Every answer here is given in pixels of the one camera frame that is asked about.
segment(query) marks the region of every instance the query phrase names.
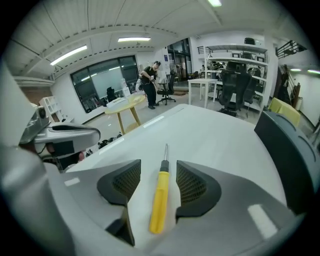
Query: whiteboard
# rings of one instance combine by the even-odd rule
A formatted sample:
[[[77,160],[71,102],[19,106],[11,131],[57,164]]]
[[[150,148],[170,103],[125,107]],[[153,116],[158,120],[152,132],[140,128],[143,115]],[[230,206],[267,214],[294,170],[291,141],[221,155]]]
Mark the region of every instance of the whiteboard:
[[[102,98],[107,95],[107,88],[109,87],[112,87],[115,92],[121,90],[121,79],[124,77],[122,76],[120,68],[117,68],[98,73],[91,78],[99,98]]]

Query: ceiling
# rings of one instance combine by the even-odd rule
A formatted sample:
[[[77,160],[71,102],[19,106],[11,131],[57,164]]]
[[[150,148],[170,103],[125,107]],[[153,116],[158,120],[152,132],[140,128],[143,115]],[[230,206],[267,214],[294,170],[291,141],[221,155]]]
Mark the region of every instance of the ceiling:
[[[81,65],[137,51],[154,51],[178,40],[225,30],[270,30],[301,35],[271,0],[43,0],[21,21],[4,53],[14,76],[47,79]],[[118,42],[151,37],[148,42]],[[87,45],[55,66],[50,62]]]

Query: round wooden table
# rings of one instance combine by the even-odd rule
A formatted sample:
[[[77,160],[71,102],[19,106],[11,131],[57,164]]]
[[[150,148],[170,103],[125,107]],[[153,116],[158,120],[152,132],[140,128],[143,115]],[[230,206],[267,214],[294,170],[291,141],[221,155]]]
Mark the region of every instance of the round wooden table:
[[[145,100],[146,96],[144,95],[131,95],[128,98],[129,103],[127,105],[124,105],[118,109],[107,109],[106,111],[104,111],[105,114],[107,115],[111,115],[111,114],[117,114],[118,115],[118,120],[119,120],[119,124],[120,124],[120,128],[121,128],[121,132],[122,134],[126,134],[130,131],[132,131],[133,129],[137,128],[138,126],[141,125],[139,117],[137,115],[135,106],[140,104],[141,102],[143,102]],[[120,116],[120,112],[125,111],[125,110],[131,110],[131,113],[134,117],[134,120],[136,121],[135,123],[130,124],[126,130],[124,130],[124,125],[122,124],[122,120],[121,120],[121,116]]]

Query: person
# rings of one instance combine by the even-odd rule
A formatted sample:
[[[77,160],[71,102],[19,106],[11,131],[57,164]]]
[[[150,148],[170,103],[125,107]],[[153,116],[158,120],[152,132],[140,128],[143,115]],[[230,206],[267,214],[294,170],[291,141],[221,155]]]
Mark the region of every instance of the person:
[[[281,75],[281,84],[280,84],[280,88],[279,88],[278,99],[284,102],[286,99],[285,93],[286,93],[287,86],[288,86],[289,74],[288,74],[287,65],[284,65],[283,68],[284,68],[284,72]]]
[[[155,106],[159,106],[159,103],[156,103],[157,92],[156,92],[155,86],[159,88],[159,85],[156,82],[156,77],[157,77],[157,70],[159,69],[160,65],[161,65],[160,61],[155,61],[152,66],[147,66],[141,72],[142,88],[148,99],[148,108],[151,110],[154,110]]]

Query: yellow screwdriver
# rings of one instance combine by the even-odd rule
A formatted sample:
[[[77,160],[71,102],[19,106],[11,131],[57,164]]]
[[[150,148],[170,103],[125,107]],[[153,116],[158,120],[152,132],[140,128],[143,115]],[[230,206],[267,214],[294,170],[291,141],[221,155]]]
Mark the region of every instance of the yellow screwdriver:
[[[167,161],[167,151],[168,144],[165,144],[164,160],[161,162],[149,226],[150,232],[154,234],[160,234],[165,225],[169,189],[169,162]]]

